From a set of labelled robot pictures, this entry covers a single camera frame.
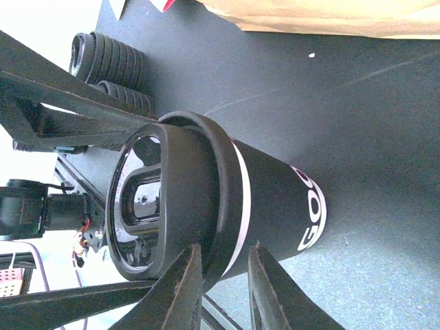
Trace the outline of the cream cakes printed paper bag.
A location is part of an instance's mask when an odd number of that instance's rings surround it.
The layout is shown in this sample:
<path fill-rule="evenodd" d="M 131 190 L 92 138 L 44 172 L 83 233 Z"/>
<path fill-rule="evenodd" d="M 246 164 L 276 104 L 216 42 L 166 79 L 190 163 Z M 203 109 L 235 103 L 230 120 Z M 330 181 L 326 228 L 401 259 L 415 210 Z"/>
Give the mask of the cream cakes printed paper bag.
<path fill-rule="evenodd" d="M 166 12 L 169 10 L 176 0 L 150 0 L 150 1 L 139 1 L 139 3 L 145 3 L 143 5 L 147 9 L 153 9 L 157 12 Z M 111 10 L 113 12 L 113 15 L 116 20 L 120 20 L 122 18 L 122 15 L 125 13 L 126 9 L 128 8 L 128 5 L 130 3 L 136 3 L 136 1 L 129 1 L 129 0 L 109 0 L 109 5 L 111 7 Z"/>

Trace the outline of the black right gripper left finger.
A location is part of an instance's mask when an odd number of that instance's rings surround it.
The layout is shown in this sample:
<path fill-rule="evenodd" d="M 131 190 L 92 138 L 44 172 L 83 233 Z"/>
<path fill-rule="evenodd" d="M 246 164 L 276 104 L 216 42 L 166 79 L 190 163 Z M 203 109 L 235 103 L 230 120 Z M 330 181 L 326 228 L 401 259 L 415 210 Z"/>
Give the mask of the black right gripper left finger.
<path fill-rule="evenodd" d="M 200 244 L 189 245 L 117 329 L 199 329 L 202 265 Z"/>

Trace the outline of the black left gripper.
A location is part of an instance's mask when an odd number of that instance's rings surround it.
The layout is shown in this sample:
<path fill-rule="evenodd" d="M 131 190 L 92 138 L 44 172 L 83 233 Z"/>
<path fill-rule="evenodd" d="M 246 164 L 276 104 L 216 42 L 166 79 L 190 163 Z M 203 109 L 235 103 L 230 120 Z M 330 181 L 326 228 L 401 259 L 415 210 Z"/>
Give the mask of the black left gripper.
<path fill-rule="evenodd" d="M 39 146 L 122 144 L 154 115 L 93 88 L 1 33 L 1 126 Z M 103 208 L 73 186 L 11 179 L 1 187 L 1 240 L 39 239 L 46 231 L 103 228 Z M 55 329 L 137 303 L 154 280 L 46 291 L 1 299 L 2 329 Z"/>

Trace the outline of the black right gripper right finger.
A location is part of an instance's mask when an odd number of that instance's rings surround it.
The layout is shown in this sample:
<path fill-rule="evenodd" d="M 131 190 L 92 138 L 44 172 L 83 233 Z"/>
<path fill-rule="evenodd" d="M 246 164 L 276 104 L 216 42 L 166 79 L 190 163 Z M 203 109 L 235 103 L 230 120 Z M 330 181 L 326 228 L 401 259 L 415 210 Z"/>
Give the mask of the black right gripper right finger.
<path fill-rule="evenodd" d="M 260 243 L 248 254 L 253 329 L 341 329 L 314 303 Z"/>

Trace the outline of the orange kraft paper bag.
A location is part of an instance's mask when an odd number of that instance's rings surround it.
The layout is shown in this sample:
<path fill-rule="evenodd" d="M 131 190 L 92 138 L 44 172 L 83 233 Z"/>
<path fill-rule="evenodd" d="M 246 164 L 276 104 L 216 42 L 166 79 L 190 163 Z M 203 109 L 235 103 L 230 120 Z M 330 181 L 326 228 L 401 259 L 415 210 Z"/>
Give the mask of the orange kraft paper bag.
<path fill-rule="evenodd" d="M 243 31 L 439 38 L 438 1 L 203 1 L 203 5 Z"/>

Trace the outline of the black cup lid stack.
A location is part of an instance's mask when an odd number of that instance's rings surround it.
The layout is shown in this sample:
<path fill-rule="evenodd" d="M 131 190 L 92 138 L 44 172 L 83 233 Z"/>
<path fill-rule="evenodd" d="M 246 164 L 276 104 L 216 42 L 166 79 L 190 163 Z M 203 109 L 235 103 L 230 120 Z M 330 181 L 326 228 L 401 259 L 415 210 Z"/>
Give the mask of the black cup lid stack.
<path fill-rule="evenodd" d="M 114 82 L 101 80 L 97 84 L 90 84 L 91 87 L 101 91 L 112 98 L 123 101 L 143 113 L 153 114 L 153 106 L 150 98 L 141 92 L 128 87 L 118 85 Z"/>
<path fill-rule="evenodd" d="M 147 65 L 144 52 L 97 31 L 77 33 L 71 42 L 69 73 L 85 83 L 105 80 L 141 91 Z"/>

